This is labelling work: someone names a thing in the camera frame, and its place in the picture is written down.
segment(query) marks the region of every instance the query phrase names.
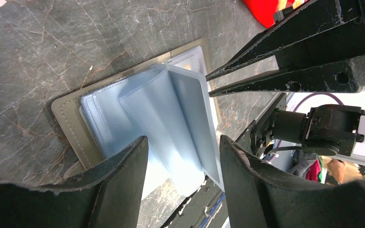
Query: purple cable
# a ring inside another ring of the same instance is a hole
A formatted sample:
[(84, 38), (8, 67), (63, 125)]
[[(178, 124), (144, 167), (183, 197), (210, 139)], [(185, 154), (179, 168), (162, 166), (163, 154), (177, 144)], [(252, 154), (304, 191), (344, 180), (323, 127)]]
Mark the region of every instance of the purple cable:
[[(325, 93), (313, 93), (313, 94), (310, 94), (308, 96), (306, 96), (305, 98), (303, 98), (303, 100), (301, 100), (295, 107), (295, 109), (293, 109), (293, 112), (296, 112), (298, 110), (298, 108), (300, 108), (300, 106), (308, 99), (314, 97), (314, 96), (317, 96), (317, 95), (326, 95), (326, 96), (329, 96), (331, 97), (332, 99), (334, 99), (338, 104), (340, 105), (344, 105), (344, 103), (335, 95), (333, 94), (325, 94)], [(282, 143), (282, 140), (279, 140), (278, 144), (276, 145), (276, 148), (280, 147), (280, 144)]]

